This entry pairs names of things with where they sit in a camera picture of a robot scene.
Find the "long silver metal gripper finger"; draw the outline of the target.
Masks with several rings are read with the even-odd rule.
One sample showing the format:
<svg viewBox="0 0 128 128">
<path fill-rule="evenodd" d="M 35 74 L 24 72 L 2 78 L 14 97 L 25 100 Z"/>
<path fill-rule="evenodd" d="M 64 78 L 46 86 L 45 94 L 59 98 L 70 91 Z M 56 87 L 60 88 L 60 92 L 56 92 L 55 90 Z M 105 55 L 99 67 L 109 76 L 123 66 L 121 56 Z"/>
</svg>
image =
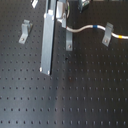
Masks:
<svg viewBox="0 0 128 128">
<path fill-rule="evenodd" d="M 46 0 L 40 66 L 40 72 L 46 75 L 49 75 L 51 71 L 55 15 L 56 0 Z"/>
</svg>

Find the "short silver metal gripper finger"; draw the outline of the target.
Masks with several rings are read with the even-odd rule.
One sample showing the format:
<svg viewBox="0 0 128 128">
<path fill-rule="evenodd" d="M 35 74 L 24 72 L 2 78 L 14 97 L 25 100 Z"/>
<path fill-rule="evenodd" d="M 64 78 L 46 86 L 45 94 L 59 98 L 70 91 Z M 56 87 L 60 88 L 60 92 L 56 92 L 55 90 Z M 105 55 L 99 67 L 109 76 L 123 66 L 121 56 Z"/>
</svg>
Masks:
<svg viewBox="0 0 128 128">
<path fill-rule="evenodd" d="M 56 8 L 56 19 L 62 24 L 62 27 L 66 27 L 67 20 L 67 0 L 58 0 Z"/>
</svg>

